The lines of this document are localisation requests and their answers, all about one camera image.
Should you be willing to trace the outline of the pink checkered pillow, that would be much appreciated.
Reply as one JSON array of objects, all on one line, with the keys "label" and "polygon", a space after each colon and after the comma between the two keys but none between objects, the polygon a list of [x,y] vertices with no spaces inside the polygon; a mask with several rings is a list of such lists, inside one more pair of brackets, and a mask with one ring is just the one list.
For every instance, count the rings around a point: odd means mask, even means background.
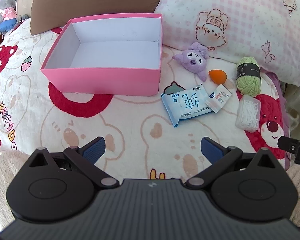
[{"label": "pink checkered pillow", "polygon": [[300,85],[300,0],[160,0],[156,12],[164,45],[199,42],[232,63],[252,56],[280,81]]}]

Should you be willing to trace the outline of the small white tissue pack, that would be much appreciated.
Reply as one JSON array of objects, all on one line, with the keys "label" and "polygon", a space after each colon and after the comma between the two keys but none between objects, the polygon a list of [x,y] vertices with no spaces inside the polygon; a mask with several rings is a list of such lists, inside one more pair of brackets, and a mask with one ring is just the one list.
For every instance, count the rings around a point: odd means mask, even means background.
[{"label": "small white tissue pack", "polygon": [[205,103],[214,113],[218,113],[231,98],[232,93],[224,86],[219,85],[206,99]]}]

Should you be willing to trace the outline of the green yarn ball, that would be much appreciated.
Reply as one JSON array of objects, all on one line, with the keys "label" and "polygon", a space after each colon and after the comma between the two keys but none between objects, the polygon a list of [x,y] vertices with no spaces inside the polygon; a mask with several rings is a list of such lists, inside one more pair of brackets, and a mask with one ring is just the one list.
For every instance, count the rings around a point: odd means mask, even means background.
[{"label": "green yarn ball", "polygon": [[254,57],[243,57],[236,67],[236,87],[241,95],[256,97],[261,92],[261,71]]}]

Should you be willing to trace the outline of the purple plush toy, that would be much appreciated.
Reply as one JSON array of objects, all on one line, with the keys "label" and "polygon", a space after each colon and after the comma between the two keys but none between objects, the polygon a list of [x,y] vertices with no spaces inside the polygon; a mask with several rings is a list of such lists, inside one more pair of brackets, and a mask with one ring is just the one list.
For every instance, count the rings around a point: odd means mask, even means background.
[{"label": "purple plush toy", "polygon": [[208,58],[208,48],[199,42],[194,42],[182,53],[172,56],[172,59],[179,62],[189,72],[197,74],[203,82],[207,80]]}]

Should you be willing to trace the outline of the pink cardboard box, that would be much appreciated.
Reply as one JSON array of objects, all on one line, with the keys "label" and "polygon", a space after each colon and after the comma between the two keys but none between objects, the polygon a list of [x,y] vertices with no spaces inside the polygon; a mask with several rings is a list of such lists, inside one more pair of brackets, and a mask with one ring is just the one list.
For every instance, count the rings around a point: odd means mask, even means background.
[{"label": "pink cardboard box", "polygon": [[73,18],[41,71],[60,92],[153,96],[159,91],[162,38],[160,14]]}]

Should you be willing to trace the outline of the blue wet wipes pack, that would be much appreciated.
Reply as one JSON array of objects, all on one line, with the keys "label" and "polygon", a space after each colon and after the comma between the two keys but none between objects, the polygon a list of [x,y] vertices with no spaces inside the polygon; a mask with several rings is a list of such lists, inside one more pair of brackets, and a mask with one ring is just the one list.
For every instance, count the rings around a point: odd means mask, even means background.
[{"label": "blue wet wipes pack", "polygon": [[170,95],[165,93],[161,95],[162,102],[174,127],[177,127],[181,120],[211,113],[212,109],[206,104],[208,97],[203,84]]}]

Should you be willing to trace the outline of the grey plush doll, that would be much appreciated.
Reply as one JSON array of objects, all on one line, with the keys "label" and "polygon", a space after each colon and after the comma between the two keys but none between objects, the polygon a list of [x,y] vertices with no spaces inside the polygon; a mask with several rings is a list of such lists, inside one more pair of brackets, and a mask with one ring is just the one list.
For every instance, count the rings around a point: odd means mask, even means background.
[{"label": "grey plush doll", "polygon": [[12,30],[20,19],[16,12],[16,0],[0,0],[0,35]]}]

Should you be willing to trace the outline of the orange makeup sponge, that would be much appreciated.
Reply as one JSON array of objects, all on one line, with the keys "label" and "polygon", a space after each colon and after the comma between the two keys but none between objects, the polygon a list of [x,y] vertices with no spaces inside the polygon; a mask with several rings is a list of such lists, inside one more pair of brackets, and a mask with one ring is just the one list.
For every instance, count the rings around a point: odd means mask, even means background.
[{"label": "orange makeup sponge", "polygon": [[227,80],[227,74],[223,70],[213,69],[209,71],[210,79],[217,85],[224,84]]}]

